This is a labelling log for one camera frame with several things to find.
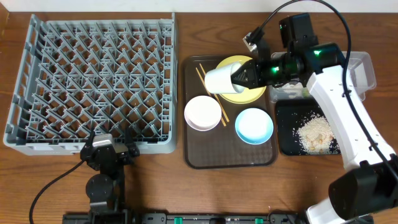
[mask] black baking tray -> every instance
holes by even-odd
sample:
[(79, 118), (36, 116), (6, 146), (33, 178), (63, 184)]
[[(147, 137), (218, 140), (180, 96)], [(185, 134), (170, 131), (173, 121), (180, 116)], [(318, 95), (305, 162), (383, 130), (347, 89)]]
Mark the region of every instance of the black baking tray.
[[(293, 130), (302, 127), (300, 121), (309, 118), (313, 113), (324, 116), (323, 111), (314, 99), (280, 100), (276, 103), (275, 117), (278, 143), (283, 154), (288, 156), (317, 156), (317, 154), (309, 154), (304, 151), (303, 146), (300, 145), (299, 137), (293, 134)], [(329, 152), (324, 154), (341, 154), (336, 139), (332, 140)]]
[[(192, 56), (183, 62), (183, 105), (192, 98), (200, 95), (207, 96), (195, 68), (201, 71), (199, 63), (206, 72), (216, 66), (228, 56)], [(277, 141), (274, 133), (270, 140), (257, 146), (243, 142), (235, 132), (235, 119), (240, 112), (248, 108), (260, 108), (270, 113), (269, 92), (266, 92), (256, 101), (244, 105), (230, 103), (219, 96), (229, 122), (224, 127), (220, 122), (209, 131), (197, 131), (191, 128), (184, 120), (184, 158), (189, 166), (195, 169), (215, 169), (246, 166), (268, 166), (278, 155)]]

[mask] chopstick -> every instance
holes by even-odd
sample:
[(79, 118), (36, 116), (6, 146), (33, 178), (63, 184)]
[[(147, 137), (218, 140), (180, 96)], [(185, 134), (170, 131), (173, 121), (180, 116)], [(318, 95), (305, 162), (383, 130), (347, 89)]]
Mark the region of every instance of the chopstick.
[[(205, 72), (205, 70), (203, 69), (201, 63), (199, 63), (199, 65), (200, 65), (201, 70), (203, 71), (203, 74), (206, 76), (206, 72)], [(220, 104), (221, 111), (222, 111), (223, 114), (224, 114), (224, 117), (225, 117), (225, 119), (226, 119), (226, 122), (229, 122), (229, 118), (228, 118), (228, 116), (227, 116), (226, 113), (225, 113), (225, 110), (224, 110), (224, 108), (223, 108), (223, 105), (221, 104), (220, 99), (218, 98), (217, 94), (214, 94), (214, 96), (216, 97), (216, 100), (218, 101), (218, 104)]]
[[(201, 82), (202, 82), (202, 84), (203, 84), (203, 86), (205, 87), (205, 89), (206, 89), (206, 86), (205, 86), (205, 81), (203, 80), (203, 78), (201, 77), (201, 75), (200, 75), (200, 72), (199, 72), (199, 70), (198, 70), (198, 68), (195, 68), (196, 70), (197, 70), (197, 72), (198, 72), (198, 75), (199, 75), (199, 78), (200, 78), (200, 80), (201, 80)], [(224, 118), (223, 117), (221, 117), (221, 122), (223, 123), (223, 125), (224, 125), (224, 127), (226, 126), (226, 123), (225, 123), (225, 121), (224, 121)]]

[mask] brown table surface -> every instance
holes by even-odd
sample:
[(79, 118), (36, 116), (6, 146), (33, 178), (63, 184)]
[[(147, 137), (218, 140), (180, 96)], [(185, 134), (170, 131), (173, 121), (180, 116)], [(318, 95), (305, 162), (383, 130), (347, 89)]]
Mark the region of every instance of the brown table surface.
[[(277, 23), (293, 13), (280, 13), (267, 25), (273, 52), (282, 51)], [(42, 20), (149, 19), (170, 14), (37, 13)], [(246, 53), (242, 37), (268, 16), (251, 14), (178, 13), (179, 68), (190, 55)], [(385, 140), (398, 149), (398, 14), (344, 14), (351, 28), (353, 50), (368, 52), (377, 88), (366, 93), (364, 105)], [(11, 103), (30, 13), (12, 12), (0, 42), (1, 136)], [(334, 14), (312, 14), (320, 42), (346, 49), (343, 26)], [(182, 102), (182, 93), (178, 92)], [(269, 213), (300, 211), (328, 195), (329, 184), (345, 173), (340, 156), (288, 157), (279, 154), (269, 167), (194, 170), (183, 160), (182, 104), (178, 104), (178, 141), (171, 154), (142, 155), (126, 167), (127, 204), (139, 211), (169, 213)], [(73, 167), (79, 156), (25, 156), (0, 146), (0, 223), (27, 223), (30, 204), (52, 179)], [(81, 166), (49, 188), (36, 205), (37, 223), (60, 223), (66, 212), (87, 212), (87, 180), (95, 175)], [(375, 215), (377, 223), (398, 219), (398, 210)]]

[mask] light blue bowl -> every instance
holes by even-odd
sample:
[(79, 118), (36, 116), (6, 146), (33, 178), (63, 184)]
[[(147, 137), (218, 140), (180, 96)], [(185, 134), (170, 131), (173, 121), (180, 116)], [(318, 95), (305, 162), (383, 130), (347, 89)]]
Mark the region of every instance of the light blue bowl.
[(235, 131), (248, 144), (262, 144), (272, 136), (274, 123), (265, 111), (249, 108), (236, 118)]

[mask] yellow bowl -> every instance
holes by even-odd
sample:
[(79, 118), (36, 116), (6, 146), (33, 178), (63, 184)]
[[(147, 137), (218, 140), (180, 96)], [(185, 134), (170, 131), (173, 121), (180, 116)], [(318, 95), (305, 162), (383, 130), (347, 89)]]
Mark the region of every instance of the yellow bowl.
[[(234, 62), (239, 62), (240, 64), (244, 64), (248, 60), (250, 60), (251, 57), (248, 56), (243, 56), (243, 55), (235, 55), (228, 57), (224, 59), (222, 62), (220, 62), (217, 65), (217, 68), (220, 68), (225, 65), (229, 65)], [(251, 103), (255, 101), (256, 99), (260, 98), (262, 94), (266, 91), (266, 87), (262, 88), (255, 88), (252, 90), (249, 90), (248, 88), (244, 89), (242, 93), (238, 94), (221, 94), (221, 97), (223, 97), (226, 101), (229, 101), (231, 103), (237, 103), (237, 104), (245, 104), (245, 103)]]

